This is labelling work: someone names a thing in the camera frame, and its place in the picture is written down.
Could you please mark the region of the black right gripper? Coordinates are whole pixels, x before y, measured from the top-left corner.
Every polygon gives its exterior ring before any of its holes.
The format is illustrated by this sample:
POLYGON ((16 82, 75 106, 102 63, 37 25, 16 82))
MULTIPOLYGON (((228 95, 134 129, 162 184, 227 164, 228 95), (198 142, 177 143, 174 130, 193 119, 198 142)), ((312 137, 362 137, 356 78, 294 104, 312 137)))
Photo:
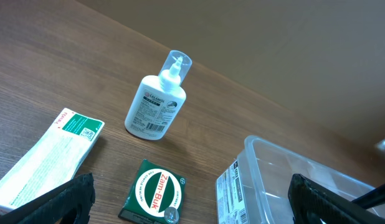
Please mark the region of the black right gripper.
MULTIPOLYGON (((385 154, 385 138, 379 141, 375 147, 379 152, 385 154)), ((385 184, 354 199, 352 203, 357 204, 363 209, 369 209, 385 204, 385 184)))

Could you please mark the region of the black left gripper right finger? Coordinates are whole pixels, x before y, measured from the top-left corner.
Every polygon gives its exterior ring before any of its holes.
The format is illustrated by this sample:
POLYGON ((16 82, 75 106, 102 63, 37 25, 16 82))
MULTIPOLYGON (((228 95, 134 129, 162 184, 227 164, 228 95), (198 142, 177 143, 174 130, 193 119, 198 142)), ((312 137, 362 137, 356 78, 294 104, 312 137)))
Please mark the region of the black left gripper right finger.
POLYGON ((385 224, 385 218, 361 208, 301 174, 292 175, 288 199, 294 224, 385 224))

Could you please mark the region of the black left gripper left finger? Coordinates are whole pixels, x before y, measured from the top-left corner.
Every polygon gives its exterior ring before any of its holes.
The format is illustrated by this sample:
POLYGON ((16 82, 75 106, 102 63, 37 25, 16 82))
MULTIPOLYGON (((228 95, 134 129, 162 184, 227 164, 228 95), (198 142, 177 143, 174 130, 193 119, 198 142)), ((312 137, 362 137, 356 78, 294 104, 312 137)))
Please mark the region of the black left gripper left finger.
POLYGON ((82 174, 0 217, 0 224, 87 224, 95 203, 93 174, 82 174))

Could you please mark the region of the white green long box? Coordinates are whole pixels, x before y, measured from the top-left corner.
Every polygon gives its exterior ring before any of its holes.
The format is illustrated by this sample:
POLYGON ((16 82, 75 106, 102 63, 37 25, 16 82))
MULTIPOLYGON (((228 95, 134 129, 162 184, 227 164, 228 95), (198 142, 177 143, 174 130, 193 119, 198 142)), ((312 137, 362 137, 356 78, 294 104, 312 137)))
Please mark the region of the white green long box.
POLYGON ((0 180, 0 216, 73 179, 105 123, 64 108, 0 180))

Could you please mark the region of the clear plastic container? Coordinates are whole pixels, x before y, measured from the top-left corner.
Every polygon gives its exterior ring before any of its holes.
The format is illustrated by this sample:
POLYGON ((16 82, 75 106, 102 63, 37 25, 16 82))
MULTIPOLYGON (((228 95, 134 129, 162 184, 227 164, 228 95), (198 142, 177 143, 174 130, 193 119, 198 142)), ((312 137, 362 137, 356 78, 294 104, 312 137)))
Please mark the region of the clear plastic container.
POLYGON ((337 170, 258 136, 248 136, 237 159, 216 180, 219 224, 294 223, 288 199, 293 174, 349 201, 373 190, 337 170))

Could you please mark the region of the white Calamol lotion bottle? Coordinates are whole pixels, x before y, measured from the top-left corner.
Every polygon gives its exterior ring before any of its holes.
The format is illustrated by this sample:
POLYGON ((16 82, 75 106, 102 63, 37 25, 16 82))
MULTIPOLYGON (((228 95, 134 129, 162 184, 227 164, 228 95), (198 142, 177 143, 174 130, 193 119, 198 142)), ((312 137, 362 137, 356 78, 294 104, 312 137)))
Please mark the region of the white Calamol lotion bottle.
POLYGON ((146 140, 161 139, 186 101, 181 84, 193 61, 171 50, 158 75, 145 76, 125 119, 126 130, 146 140))

